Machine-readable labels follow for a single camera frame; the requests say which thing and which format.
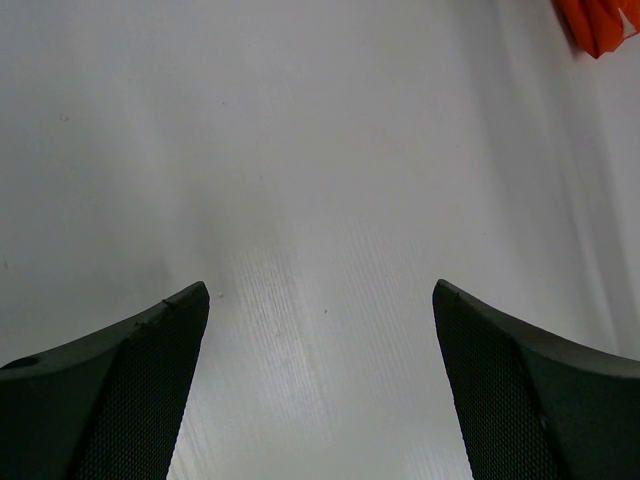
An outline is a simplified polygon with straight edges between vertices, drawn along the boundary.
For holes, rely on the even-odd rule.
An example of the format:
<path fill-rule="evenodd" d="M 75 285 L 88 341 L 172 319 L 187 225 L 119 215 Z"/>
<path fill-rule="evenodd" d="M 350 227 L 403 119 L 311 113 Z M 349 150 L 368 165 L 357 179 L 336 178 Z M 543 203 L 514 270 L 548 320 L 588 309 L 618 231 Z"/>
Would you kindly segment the orange shorts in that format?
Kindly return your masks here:
<path fill-rule="evenodd" d="M 639 0 L 556 0 L 577 46 L 598 59 L 639 34 Z"/>

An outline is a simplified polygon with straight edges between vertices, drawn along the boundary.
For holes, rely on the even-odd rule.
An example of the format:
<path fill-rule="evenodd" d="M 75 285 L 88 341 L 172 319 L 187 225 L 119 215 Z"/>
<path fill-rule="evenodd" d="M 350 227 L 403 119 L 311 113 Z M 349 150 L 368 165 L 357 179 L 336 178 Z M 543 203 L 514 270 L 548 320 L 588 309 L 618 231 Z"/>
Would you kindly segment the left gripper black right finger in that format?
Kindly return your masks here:
<path fill-rule="evenodd" d="M 436 333 L 476 479 L 636 479 L 639 364 L 440 280 Z"/>

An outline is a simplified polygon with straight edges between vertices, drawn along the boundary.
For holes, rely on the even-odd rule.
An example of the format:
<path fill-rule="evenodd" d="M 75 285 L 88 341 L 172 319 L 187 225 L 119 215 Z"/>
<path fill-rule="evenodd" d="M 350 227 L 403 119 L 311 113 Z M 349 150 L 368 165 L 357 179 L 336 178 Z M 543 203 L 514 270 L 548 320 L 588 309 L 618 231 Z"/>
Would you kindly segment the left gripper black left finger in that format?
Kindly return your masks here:
<path fill-rule="evenodd" d="M 196 282 L 1 369 L 4 479 L 164 479 L 207 325 Z"/>

